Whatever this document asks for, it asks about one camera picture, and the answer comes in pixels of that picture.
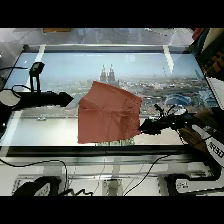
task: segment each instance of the white round object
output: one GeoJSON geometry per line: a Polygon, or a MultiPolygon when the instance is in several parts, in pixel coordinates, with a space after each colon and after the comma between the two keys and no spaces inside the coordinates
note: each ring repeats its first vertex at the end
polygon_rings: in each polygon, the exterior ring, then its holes
{"type": "Polygon", "coordinates": [[[0,102],[6,106],[12,107],[18,104],[19,97],[16,97],[10,89],[3,89],[0,91],[0,102]]]}

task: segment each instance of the cathedral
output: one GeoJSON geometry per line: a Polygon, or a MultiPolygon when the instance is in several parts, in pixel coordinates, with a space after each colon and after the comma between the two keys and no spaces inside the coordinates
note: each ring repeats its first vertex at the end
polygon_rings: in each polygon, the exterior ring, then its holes
{"type": "Polygon", "coordinates": [[[119,81],[115,80],[115,75],[114,75],[114,70],[113,70],[112,64],[110,67],[110,71],[108,73],[106,73],[105,66],[103,65],[103,69],[102,69],[101,76],[100,76],[100,82],[110,84],[110,85],[113,85],[116,87],[120,87],[119,81]]]}

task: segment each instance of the folded cloth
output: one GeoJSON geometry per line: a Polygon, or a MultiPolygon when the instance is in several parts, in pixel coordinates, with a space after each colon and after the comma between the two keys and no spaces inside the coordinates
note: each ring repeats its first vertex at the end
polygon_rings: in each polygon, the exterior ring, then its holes
{"type": "Polygon", "coordinates": [[[130,92],[94,81],[79,103],[78,143],[118,141],[140,134],[141,102],[130,92]]]}

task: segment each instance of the sky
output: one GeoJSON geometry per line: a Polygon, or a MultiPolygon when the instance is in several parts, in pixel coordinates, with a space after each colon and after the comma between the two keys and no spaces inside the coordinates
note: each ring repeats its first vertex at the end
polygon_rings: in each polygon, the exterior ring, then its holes
{"type": "MultiPolygon", "coordinates": [[[[193,55],[171,54],[171,57],[174,62],[172,74],[163,53],[45,53],[42,57],[45,67],[40,77],[46,82],[98,80],[103,65],[108,72],[111,64],[116,79],[145,79],[154,74],[157,78],[165,77],[164,70],[167,77],[196,78],[195,69],[202,75],[193,55]]],[[[30,68],[35,58],[36,54],[23,53],[16,66],[30,68]]],[[[14,84],[25,84],[28,71],[14,69],[11,76],[14,84]]]]}

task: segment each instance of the tabletop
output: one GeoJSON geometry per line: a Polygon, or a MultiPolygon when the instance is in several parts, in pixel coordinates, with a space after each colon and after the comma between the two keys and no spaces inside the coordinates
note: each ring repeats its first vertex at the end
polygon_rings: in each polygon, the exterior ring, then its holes
{"type": "Polygon", "coordinates": [[[29,69],[36,61],[45,67],[40,75],[42,91],[67,92],[75,98],[67,108],[48,106],[16,111],[11,116],[0,145],[23,146],[120,146],[182,145],[177,133],[165,129],[161,135],[141,134],[131,139],[78,144],[78,102],[94,80],[114,85],[142,98],[140,122],[158,116],[154,104],[167,111],[173,104],[189,112],[217,107],[203,73],[186,46],[168,45],[35,45],[23,49],[5,85],[29,86],[29,69]]]}

